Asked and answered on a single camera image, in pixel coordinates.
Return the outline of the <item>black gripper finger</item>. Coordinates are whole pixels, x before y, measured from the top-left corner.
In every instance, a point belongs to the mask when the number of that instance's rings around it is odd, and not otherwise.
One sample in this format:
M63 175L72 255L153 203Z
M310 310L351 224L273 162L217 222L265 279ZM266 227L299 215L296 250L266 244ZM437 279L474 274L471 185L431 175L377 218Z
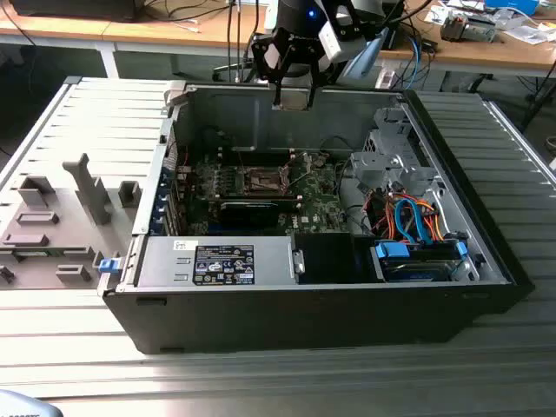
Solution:
M325 56L324 49L320 43L310 42L307 46L306 58L310 67L311 87L308 94L307 107L311 108L314 103L316 91L321 86L320 60Z
M254 64L258 77L275 86L273 106L281 105L282 68L285 58L285 32L274 30L272 34L256 34L251 43Z

